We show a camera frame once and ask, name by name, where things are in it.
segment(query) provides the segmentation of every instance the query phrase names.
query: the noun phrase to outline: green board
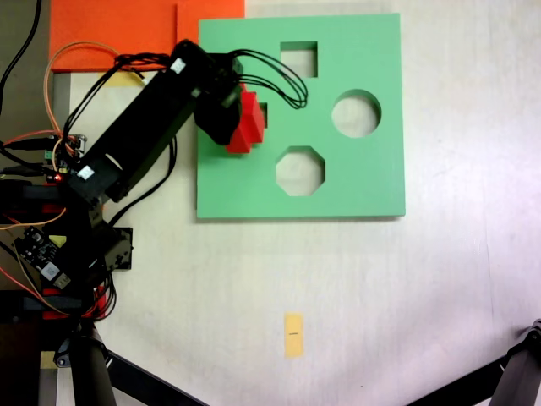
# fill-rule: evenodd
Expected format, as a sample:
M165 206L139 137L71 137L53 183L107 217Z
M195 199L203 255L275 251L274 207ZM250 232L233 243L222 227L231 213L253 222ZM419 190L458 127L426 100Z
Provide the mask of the green board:
M199 35L207 52L248 48L277 59L285 43L317 44L317 77L304 79L306 108L293 110L271 91L249 86L267 103L262 145L233 156L200 132L199 218L405 214L399 14L204 20ZM241 62L244 73L279 81L262 63ZM363 138L346 137L331 119L341 95L355 90L380 106L378 127ZM287 151L308 147L325 162L325 182L312 195L291 196L276 182L276 164Z

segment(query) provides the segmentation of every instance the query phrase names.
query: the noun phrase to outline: red block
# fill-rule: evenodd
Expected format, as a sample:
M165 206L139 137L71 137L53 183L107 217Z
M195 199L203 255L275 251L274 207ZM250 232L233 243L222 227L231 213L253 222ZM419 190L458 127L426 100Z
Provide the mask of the red block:
M265 116L253 92L243 91L241 95L243 115L233 133L231 143L226 146L230 154L249 154L252 144L260 144L265 136Z

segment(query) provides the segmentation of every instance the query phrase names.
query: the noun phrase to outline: orange sheet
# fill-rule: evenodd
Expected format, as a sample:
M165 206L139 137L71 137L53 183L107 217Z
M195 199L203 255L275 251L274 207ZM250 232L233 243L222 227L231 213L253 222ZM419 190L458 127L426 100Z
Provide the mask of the orange sheet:
M120 53L165 52L196 41L200 19L244 17L244 0L52 0L49 58L73 41L99 41ZM54 72L99 72L111 55L95 48L63 54Z

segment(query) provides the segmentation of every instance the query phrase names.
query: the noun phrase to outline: small yellow label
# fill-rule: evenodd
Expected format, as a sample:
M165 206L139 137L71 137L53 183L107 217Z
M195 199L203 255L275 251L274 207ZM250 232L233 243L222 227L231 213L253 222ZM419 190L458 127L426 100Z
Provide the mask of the small yellow label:
M57 365L54 363L54 351L41 351L41 369L55 370Z
M50 235L49 239L53 242L58 248L62 248L68 238L65 235Z
M103 87L136 87L143 86L139 76L133 72L116 72L111 78L105 82Z
M303 355L303 315L286 313L286 358L297 358Z

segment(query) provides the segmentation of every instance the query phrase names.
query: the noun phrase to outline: white table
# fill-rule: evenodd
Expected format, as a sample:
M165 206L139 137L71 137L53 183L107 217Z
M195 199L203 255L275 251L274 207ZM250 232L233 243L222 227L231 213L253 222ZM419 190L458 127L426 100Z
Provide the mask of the white table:
M541 3L247 4L249 17L369 12L402 14L407 215L197 222L190 121L172 177L119 223L134 269L116 272L98 326L110 349L213 406L401 406L541 316ZM72 107L95 79L72 75ZM136 92L105 88L77 129L97 137ZM165 170L163 156L130 198ZM284 357L288 311L304 317L298 359Z

